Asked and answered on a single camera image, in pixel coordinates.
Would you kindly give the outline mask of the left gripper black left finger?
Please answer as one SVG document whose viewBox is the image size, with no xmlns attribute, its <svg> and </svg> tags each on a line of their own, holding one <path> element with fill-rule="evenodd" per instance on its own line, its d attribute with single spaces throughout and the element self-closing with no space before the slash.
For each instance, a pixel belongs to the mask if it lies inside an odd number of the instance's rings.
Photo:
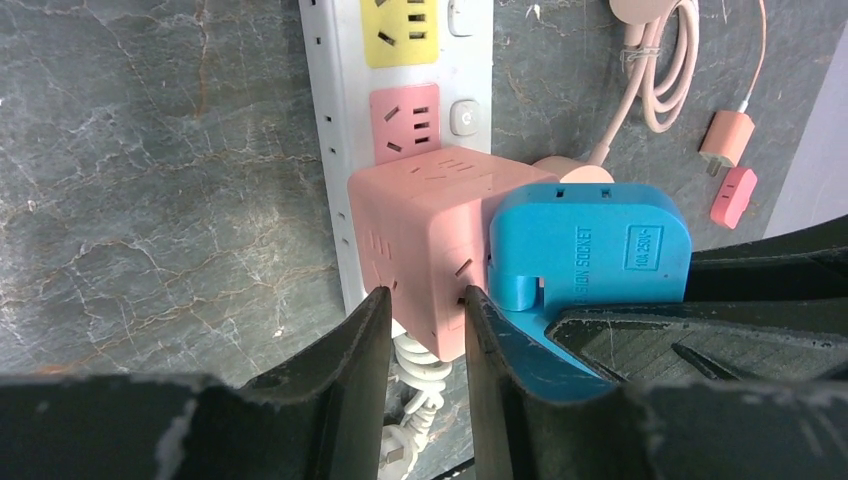
<svg viewBox="0 0 848 480">
<path fill-rule="evenodd" d="M 373 479 L 391 295 L 231 387 L 206 374 L 5 376 L 5 479 Z"/>
</svg>

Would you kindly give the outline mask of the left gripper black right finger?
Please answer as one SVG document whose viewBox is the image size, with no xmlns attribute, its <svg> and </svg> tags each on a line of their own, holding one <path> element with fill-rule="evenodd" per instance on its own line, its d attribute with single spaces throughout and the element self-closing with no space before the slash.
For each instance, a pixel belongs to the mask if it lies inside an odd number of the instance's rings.
<svg viewBox="0 0 848 480">
<path fill-rule="evenodd" d="M 843 479 L 847 368 L 808 380 L 612 383 L 465 293 L 481 479 Z"/>
</svg>

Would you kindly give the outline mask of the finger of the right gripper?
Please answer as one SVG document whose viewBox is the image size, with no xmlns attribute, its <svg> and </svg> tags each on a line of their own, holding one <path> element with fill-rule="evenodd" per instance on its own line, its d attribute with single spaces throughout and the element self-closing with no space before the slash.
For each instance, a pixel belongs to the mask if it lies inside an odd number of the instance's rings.
<svg viewBox="0 0 848 480">
<path fill-rule="evenodd" d="M 844 380 L 844 304 L 614 305 L 563 311 L 547 332 L 613 381 Z"/>
<path fill-rule="evenodd" d="M 847 217 L 692 255 L 686 302 L 801 301 L 847 295 Z"/>
</svg>

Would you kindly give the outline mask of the pink red plug adapter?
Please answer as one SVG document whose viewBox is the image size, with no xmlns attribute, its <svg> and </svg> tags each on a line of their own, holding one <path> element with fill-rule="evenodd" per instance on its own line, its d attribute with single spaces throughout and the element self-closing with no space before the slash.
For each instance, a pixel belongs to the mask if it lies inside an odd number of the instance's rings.
<svg viewBox="0 0 848 480">
<path fill-rule="evenodd" d="M 725 175 L 710 209 L 710 219 L 717 225 L 735 229 L 746 211 L 758 183 L 753 169 L 733 167 Z"/>
</svg>

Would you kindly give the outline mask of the small blue plug adapter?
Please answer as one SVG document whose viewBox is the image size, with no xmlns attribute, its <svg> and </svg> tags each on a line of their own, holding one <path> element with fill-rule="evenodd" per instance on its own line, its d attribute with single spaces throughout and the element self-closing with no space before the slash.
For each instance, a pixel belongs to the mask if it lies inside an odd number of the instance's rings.
<svg viewBox="0 0 848 480">
<path fill-rule="evenodd" d="M 508 194 L 489 228 L 488 294 L 541 359 L 520 373 L 565 401 L 600 396 L 612 385 L 548 339 L 575 306 L 682 301 L 693 242 L 680 210 L 643 184 L 537 183 Z"/>
</svg>

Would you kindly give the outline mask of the white long power strip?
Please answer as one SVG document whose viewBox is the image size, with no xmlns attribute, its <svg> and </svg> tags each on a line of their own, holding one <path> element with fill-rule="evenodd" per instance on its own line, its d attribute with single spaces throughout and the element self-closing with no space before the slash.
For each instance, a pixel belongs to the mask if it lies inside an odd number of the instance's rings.
<svg viewBox="0 0 848 480">
<path fill-rule="evenodd" d="M 381 160 L 492 147 L 491 1 L 299 4 L 344 308 L 365 298 L 347 182 Z"/>
</svg>

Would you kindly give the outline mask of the pink round socket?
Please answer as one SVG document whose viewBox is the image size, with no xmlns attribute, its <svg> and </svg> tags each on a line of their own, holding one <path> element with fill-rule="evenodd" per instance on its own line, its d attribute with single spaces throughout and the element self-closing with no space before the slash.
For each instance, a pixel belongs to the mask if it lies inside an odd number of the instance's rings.
<svg viewBox="0 0 848 480">
<path fill-rule="evenodd" d="M 561 183 L 613 183 L 614 178 L 603 167 L 563 156 L 549 156 L 533 166 L 554 174 Z"/>
</svg>

